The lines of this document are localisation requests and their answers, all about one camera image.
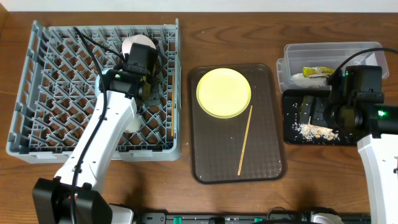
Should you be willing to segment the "small white cup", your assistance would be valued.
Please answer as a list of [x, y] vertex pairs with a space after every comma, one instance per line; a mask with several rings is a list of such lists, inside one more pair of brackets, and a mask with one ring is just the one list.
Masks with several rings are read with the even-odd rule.
[[126, 126], [124, 132], [125, 132], [125, 133], [134, 133], [134, 132], [140, 130], [141, 126], [142, 126], [142, 124], [141, 124], [141, 122], [139, 121], [139, 114], [136, 113], [136, 114], [134, 115], [133, 119], [130, 119], [130, 120], [129, 120], [129, 123], [128, 123], [128, 125]]

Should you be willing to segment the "yellow round plate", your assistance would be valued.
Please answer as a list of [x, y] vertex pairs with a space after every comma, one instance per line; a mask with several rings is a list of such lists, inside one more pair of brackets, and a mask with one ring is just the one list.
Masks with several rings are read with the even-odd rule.
[[238, 71], [216, 68], [206, 72], [198, 82], [196, 97], [209, 115], [228, 119], [241, 114], [251, 101], [251, 86]]

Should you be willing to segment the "wooden chopstick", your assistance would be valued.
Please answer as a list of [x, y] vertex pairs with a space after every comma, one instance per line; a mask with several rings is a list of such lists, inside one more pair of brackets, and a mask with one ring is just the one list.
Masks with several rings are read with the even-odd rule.
[[171, 137], [174, 138], [174, 124], [175, 124], [175, 118], [174, 118], [174, 109], [175, 109], [175, 71], [173, 71], [172, 74], [172, 109], [171, 109]]
[[248, 140], [248, 133], [249, 133], [249, 128], [250, 128], [250, 124], [251, 124], [251, 116], [252, 116], [252, 105], [250, 106], [250, 109], [249, 109], [248, 120], [247, 120], [247, 123], [246, 123], [246, 129], [245, 129], [245, 133], [244, 133], [243, 145], [242, 145], [242, 149], [241, 149], [241, 155], [240, 155], [240, 158], [239, 158], [239, 165], [238, 165], [238, 171], [237, 171], [237, 175], [238, 176], [241, 175], [241, 171], [242, 171], [242, 167], [243, 167], [244, 154], [245, 154], [245, 150], [246, 150], [246, 144], [247, 144], [247, 140]]

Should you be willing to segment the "rice food scraps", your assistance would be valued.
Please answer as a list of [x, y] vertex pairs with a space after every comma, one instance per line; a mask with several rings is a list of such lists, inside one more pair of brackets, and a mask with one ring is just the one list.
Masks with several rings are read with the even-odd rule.
[[297, 137], [300, 136], [308, 141], [317, 139], [326, 139], [327, 141], [331, 141], [338, 138], [338, 133], [334, 133], [332, 129], [314, 126], [309, 122], [305, 124], [295, 121], [292, 125], [292, 129], [298, 132]]

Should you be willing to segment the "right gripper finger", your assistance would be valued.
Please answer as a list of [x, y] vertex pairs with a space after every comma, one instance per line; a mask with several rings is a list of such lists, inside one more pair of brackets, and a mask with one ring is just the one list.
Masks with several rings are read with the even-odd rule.
[[328, 126], [325, 110], [328, 106], [328, 98], [315, 97], [311, 108], [310, 124], [314, 126]]
[[312, 105], [313, 96], [304, 96], [303, 102], [299, 108], [300, 123], [308, 123], [310, 121]]

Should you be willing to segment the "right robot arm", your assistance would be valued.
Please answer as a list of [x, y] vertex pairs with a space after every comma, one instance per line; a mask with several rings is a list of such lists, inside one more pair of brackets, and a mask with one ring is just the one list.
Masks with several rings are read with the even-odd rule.
[[328, 97], [304, 96], [300, 122], [352, 138], [366, 173], [372, 223], [397, 223], [397, 106], [384, 102], [382, 68], [337, 68], [326, 83]]

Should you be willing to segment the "light blue bowl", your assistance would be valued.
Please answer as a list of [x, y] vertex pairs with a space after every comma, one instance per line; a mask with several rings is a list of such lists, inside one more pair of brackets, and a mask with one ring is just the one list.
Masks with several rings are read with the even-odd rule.
[[[108, 71], [109, 71], [109, 68], [102, 70], [101, 73], [103, 76], [105, 76]], [[94, 93], [95, 93], [95, 96], [98, 96], [100, 94], [100, 76], [99, 75], [96, 77], [96, 80], [95, 80]]]

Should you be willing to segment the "white paper napkin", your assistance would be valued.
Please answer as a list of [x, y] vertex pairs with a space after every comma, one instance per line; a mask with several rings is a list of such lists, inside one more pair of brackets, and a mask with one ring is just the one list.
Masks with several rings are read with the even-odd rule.
[[292, 81], [300, 88], [329, 89], [325, 78], [307, 78], [302, 73], [292, 75]]

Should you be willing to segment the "green snack wrapper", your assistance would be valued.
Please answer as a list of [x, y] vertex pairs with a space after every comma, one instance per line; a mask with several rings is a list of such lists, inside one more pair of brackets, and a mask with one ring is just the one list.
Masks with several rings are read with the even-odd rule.
[[334, 69], [328, 67], [303, 67], [302, 73], [305, 78], [322, 78], [332, 75]]

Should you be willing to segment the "pink white bowl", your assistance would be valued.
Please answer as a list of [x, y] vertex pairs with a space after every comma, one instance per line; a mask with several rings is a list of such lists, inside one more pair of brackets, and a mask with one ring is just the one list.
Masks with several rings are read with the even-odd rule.
[[122, 42], [121, 50], [125, 59], [127, 59], [131, 54], [131, 48], [133, 44], [142, 45], [142, 47], [134, 47], [132, 53], [133, 56], [143, 57], [145, 54], [150, 54], [157, 51], [155, 44], [149, 37], [142, 34], [137, 34], [131, 37], [126, 37]]

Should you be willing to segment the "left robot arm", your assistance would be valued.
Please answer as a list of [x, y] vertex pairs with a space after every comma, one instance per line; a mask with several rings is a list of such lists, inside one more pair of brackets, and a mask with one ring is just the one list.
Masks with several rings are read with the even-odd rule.
[[78, 144], [52, 180], [39, 178], [34, 186], [39, 223], [133, 223], [132, 209], [108, 204], [101, 192], [123, 132], [138, 130], [130, 124], [137, 103], [149, 99], [156, 60], [152, 42], [134, 42], [121, 68], [99, 73], [95, 110]]

